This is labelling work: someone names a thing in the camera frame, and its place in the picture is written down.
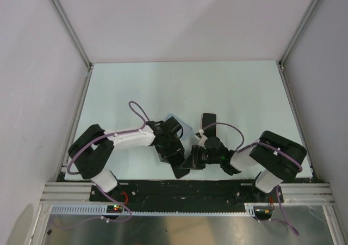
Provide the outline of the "black phone with red edge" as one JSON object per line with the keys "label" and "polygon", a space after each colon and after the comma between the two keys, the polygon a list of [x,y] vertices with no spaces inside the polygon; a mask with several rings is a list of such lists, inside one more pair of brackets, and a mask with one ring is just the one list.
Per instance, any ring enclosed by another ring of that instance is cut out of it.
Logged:
{"label": "black phone with red edge", "polygon": [[180,179],[180,178],[182,178],[190,173],[189,169],[182,169],[181,168],[181,165],[184,162],[183,158],[174,157],[174,158],[171,158],[169,160],[169,162],[170,162],[171,168],[173,170],[173,173],[174,173],[174,176],[176,179]]}

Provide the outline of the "translucent blue phone case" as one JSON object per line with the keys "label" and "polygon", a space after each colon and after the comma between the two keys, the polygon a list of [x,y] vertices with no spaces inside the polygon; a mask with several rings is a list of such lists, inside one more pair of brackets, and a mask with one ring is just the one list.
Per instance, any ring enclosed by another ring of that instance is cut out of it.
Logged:
{"label": "translucent blue phone case", "polygon": [[181,118],[173,115],[173,114],[169,114],[164,121],[169,120],[171,117],[174,117],[179,124],[181,125],[181,129],[177,132],[177,136],[182,139],[182,140],[186,140],[190,134],[192,133],[193,129],[190,125],[188,125],[186,122],[184,122]]}

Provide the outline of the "black smartphone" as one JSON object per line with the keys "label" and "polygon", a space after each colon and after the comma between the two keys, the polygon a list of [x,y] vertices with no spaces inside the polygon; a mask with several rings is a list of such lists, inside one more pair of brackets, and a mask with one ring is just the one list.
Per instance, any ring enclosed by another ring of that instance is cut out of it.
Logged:
{"label": "black smartphone", "polygon": [[216,114],[203,113],[203,130],[207,138],[216,137],[216,122]]}

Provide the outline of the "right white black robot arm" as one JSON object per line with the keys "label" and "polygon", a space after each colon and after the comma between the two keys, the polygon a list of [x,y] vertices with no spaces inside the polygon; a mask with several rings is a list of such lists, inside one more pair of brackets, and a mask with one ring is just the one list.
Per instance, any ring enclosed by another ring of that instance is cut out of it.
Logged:
{"label": "right white black robot arm", "polygon": [[192,146],[180,168],[202,170],[207,164],[219,164],[226,174],[234,175],[259,164],[264,170],[251,185],[252,198],[258,202],[265,201],[283,181],[294,180],[303,171],[307,156],[302,145],[271,131],[264,131],[257,141],[239,150],[228,149],[216,136],[206,137],[203,130],[196,137],[198,144]]}

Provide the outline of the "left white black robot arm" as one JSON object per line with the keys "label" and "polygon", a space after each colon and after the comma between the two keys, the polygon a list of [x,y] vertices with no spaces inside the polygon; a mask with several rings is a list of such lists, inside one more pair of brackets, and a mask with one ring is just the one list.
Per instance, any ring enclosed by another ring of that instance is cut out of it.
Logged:
{"label": "left white black robot arm", "polygon": [[120,196],[121,188],[116,176],[105,169],[112,152],[153,146],[160,161],[168,163],[175,178],[180,179],[188,175],[190,170],[182,168],[185,161],[184,147],[178,132],[183,132],[183,127],[174,117],[165,121],[147,121],[140,128],[125,131],[107,132],[98,124],[91,125],[69,147],[71,163],[67,173],[72,175],[71,166],[75,165],[77,174],[93,182],[107,200],[114,201]]}

